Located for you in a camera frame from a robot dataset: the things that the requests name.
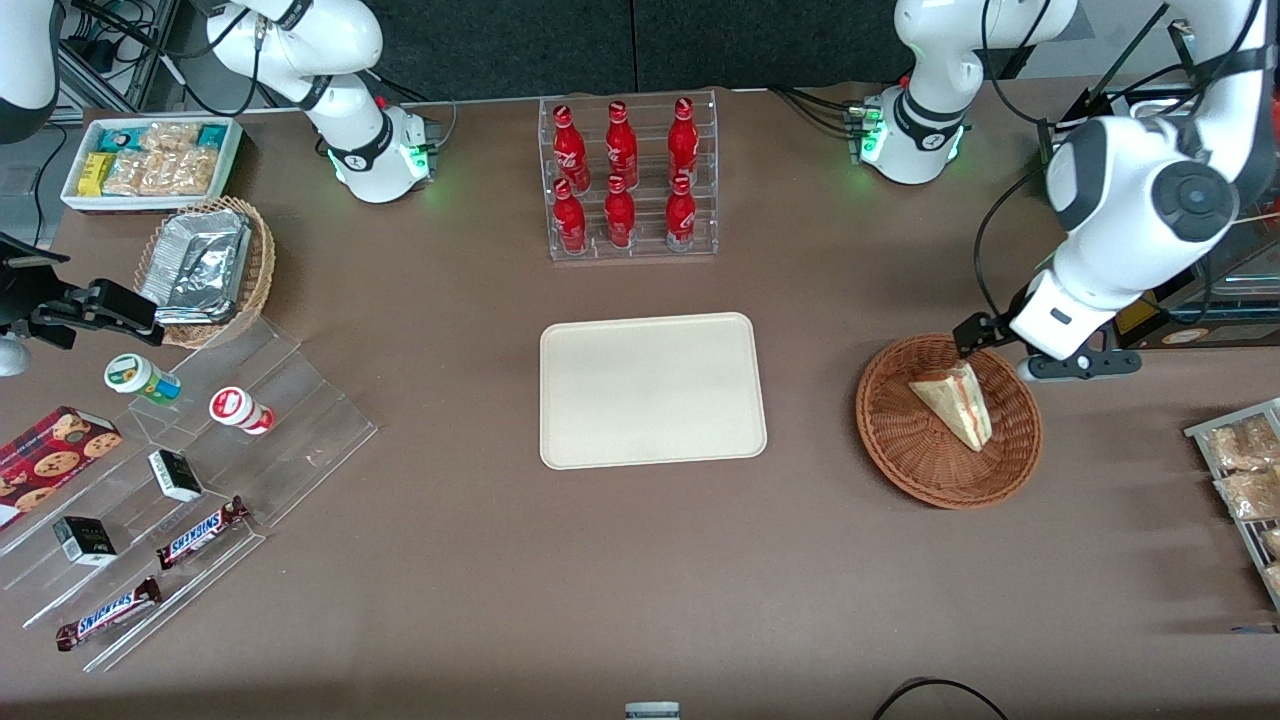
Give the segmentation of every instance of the red cookie box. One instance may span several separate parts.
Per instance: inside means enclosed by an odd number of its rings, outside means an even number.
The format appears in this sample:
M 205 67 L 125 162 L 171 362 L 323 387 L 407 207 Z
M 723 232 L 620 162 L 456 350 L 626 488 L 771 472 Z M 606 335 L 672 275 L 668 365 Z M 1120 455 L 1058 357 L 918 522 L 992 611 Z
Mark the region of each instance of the red cookie box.
M 59 407 L 0 447 L 0 530 L 118 445 L 120 433 L 111 423 Z

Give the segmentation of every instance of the beige tray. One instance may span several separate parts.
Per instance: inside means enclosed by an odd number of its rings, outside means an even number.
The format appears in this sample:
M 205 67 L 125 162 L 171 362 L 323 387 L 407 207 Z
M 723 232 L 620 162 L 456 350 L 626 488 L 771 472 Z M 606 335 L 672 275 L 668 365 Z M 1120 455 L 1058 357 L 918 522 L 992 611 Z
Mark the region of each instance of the beige tray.
M 768 442 L 739 313 L 552 325 L 540 370 L 541 456 L 556 470 L 754 457 Z

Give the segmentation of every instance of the clear acrylic display stand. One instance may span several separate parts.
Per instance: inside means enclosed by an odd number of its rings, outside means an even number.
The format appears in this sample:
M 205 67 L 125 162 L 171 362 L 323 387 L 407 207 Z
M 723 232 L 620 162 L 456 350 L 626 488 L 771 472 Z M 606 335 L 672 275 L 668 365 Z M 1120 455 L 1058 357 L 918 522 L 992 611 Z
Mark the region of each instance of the clear acrylic display stand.
M 667 197 L 671 182 L 667 174 L 667 132 L 676 118 L 676 100 L 694 101 L 694 123 L 698 126 L 698 182 L 691 196 L 698 204 L 694 220 L 692 246 L 684 252 L 667 247 Z M 636 238 L 630 249 L 620 250 L 609 242 L 604 218 L 604 197 L 608 195 L 609 160 L 605 154 L 604 135 L 609 129 L 609 102 L 627 104 L 628 119 L 636 132 L 640 147 L 640 184 L 631 191 L 636 204 Z M 556 232 L 552 206 L 556 196 L 552 183 L 561 177 L 556 164 L 556 123 L 552 110 L 568 105 L 573 111 L 573 124 L 586 142 L 586 164 L 591 170 L 590 188 L 577 199 L 586 211 L 586 252 L 570 255 Z M 716 117 L 716 92 L 652 92 L 620 95 L 614 97 L 554 97 L 540 101 L 538 117 L 538 145 L 543 165 L 543 197 L 547 205 L 547 234 L 552 260 L 678 260 L 687 256 L 714 255 L 719 250 L 719 123 Z
M 376 428 L 351 400 L 307 363 L 298 342 L 265 319 L 234 337 L 214 338 L 174 374 L 182 395 L 169 406 L 136 400 L 115 420 L 125 442 L 90 465 L 59 495 L 5 534 L 0 555 L 0 602 L 17 609 L 24 626 L 49 635 L 155 575 L 164 602 L 60 653 L 83 670 L 106 670 L 169 621 L 192 598 L 252 552 L 303 497 L 360 448 Z M 275 411 L 264 436 L 214 423 L 209 398 L 236 384 Z M 182 503 L 160 493 L 147 456 L 164 447 L 182 452 L 201 486 L 200 500 Z M 211 515 L 233 496 L 252 512 L 177 568 L 161 573 L 156 550 Z M 63 555 L 52 520 L 97 518 L 118 557 L 101 568 L 74 565 Z

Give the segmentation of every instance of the dark backdrop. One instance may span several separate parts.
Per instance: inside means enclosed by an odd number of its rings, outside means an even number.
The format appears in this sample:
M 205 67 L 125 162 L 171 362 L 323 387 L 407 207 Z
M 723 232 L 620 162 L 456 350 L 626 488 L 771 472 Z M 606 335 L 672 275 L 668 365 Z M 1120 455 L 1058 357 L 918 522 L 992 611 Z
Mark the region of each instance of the dark backdrop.
M 892 0 L 366 0 L 433 100 L 892 81 Z

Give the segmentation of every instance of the foil-wrapped item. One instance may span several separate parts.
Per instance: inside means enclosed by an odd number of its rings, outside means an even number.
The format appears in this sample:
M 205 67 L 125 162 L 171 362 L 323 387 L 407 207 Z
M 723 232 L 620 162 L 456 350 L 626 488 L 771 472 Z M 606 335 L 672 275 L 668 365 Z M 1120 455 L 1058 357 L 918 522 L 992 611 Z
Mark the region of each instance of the foil-wrapped item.
M 236 314 L 252 224 L 243 213 L 188 213 L 165 220 L 141 295 L 156 304 L 156 322 L 220 324 Z

